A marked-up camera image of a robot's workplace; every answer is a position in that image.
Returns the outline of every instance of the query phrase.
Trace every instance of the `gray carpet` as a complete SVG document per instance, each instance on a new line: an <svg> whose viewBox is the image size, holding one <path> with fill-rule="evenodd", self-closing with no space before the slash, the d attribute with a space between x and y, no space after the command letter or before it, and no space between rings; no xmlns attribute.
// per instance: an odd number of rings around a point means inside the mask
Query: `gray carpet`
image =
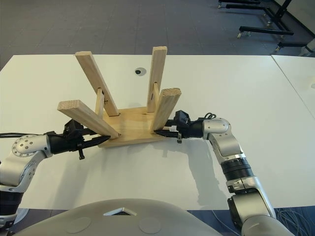
<svg viewBox="0 0 315 236"><path fill-rule="evenodd" d="M170 55L269 55L276 48L280 36L236 38L240 25L266 25L262 11L224 6L218 9L217 0L0 0L0 69L23 54L151 54L153 46L166 45ZM312 39L289 16L284 21L295 32L286 40Z"/></svg>

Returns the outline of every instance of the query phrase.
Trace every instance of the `black metal stand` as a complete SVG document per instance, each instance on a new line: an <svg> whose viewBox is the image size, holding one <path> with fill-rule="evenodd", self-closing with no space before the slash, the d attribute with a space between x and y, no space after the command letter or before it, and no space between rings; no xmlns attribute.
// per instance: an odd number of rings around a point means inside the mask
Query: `black metal stand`
<svg viewBox="0 0 315 236"><path fill-rule="evenodd" d="M222 7L222 2L232 2L232 3L241 3L241 4L260 4L260 1L256 1L256 0L219 0L218 8Z"/></svg>
<svg viewBox="0 0 315 236"><path fill-rule="evenodd" d="M284 47L305 47L307 43L302 42L279 42L275 51L279 51L281 48Z"/></svg>
<svg viewBox="0 0 315 236"><path fill-rule="evenodd" d="M237 5L237 4L227 4L226 8L238 8L238 9L254 9L254 10L263 10L265 12L265 16L268 15L270 17L270 20L268 21L267 26L271 26L272 23L275 23L275 25L279 29L266 29L266 28L257 28L257 27L248 27L248 26L240 26L239 28L239 34L237 35L238 38L242 36L242 33L247 31L248 35L250 35L251 32L258 32L258 33L270 33L270 34L280 34L282 36L284 35L294 35L294 32L292 32L285 23L282 22L281 18L286 12L286 8L290 4L292 0L285 0L283 5L278 9L276 13L274 13L273 10L271 10L269 7L264 6L252 6L252 5Z"/></svg>

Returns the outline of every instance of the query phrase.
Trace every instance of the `wood grain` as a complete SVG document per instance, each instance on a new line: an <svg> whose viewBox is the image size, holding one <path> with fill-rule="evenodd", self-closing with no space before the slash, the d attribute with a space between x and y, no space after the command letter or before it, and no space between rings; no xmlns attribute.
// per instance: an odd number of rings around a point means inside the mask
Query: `wood grain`
<svg viewBox="0 0 315 236"><path fill-rule="evenodd" d="M181 94L182 92L179 88L166 88L161 91L150 127L151 133L165 126Z"/></svg>
<svg viewBox="0 0 315 236"><path fill-rule="evenodd" d="M92 52L77 52L75 53L75 56L90 81L95 93L97 94L98 88L102 89L105 97L104 108L108 115L118 116L118 109L97 66L97 63L94 60Z"/></svg>
<svg viewBox="0 0 315 236"><path fill-rule="evenodd" d="M99 135L110 135L111 139L119 137L115 129L80 100L62 101L58 104L57 110Z"/></svg>
<svg viewBox="0 0 315 236"><path fill-rule="evenodd" d="M97 97L95 104L95 114L98 115L101 119L103 119L103 111L104 111L104 94L101 88L97 89Z"/></svg>
<svg viewBox="0 0 315 236"><path fill-rule="evenodd" d="M158 88L157 83L154 83L153 85L153 97L154 97L155 107L158 107L159 88Z"/></svg>
<svg viewBox="0 0 315 236"><path fill-rule="evenodd" d="M108 140L99 147L117 147L123 145L149 143L163 140L158 134L151 134L150 125L154 113L147 113L147 107L119 109L120 115L109 117L104 113L103 119L121 133L118 139Z"/></svg>
<svg viewBox="0 0 315 236"><path fill-rule="evenodd" d="M167 47L153 47L147 102L148 112L154 112L156 109L153 96L154 83L157 83L158 90L160 90L166 54Z"/></svg>

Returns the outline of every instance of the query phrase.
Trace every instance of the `wire bundle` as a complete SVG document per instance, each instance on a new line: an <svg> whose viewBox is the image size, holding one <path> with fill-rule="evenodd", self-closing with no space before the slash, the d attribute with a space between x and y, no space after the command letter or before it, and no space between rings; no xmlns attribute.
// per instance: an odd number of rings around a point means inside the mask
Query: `wire bundle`
<svg viewBox="0 0 315 236"><path fill-rule="evenodd" d="M20 138L24 135L29 135L25 133L0 133L0 139L3 138Z"/></svg>
<svg viewBox="0 0 315 236"><path fill-rule="evenodd" d="M283 223L287 229L289 229L296 236L311 236L312 228L304 216L302 208L300 208L300 212L293 211L291 208L279 208L275 209L277 214L277 219Z"/></svg>

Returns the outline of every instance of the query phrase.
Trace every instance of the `table surface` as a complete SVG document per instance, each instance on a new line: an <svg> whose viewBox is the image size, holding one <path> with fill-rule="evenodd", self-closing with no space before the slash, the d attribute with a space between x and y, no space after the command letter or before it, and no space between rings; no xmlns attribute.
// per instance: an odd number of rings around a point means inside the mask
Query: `table surface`
<svg viewBox="0 0 315 236"><path fill-rule="evenodd" d="M315 58L272 56L315 118Z"/></svg>
<svg viewBox="0 0 315 236"><path fill-rule="evenodd" d="M151 56L95 55L117 107L146 105ZM161 88L179 87L175 110L227 119L274 207L315 205L315 120L270 56L167 56ZM73 55L14 56L0 72L0 131L63 131L62 100L95 107ZM14 140L0 140L0 159ZM147 198L183 209L228 209L230 196L210 144L201 139L67 152L40 163L20 207L70 209Z"/></svg>

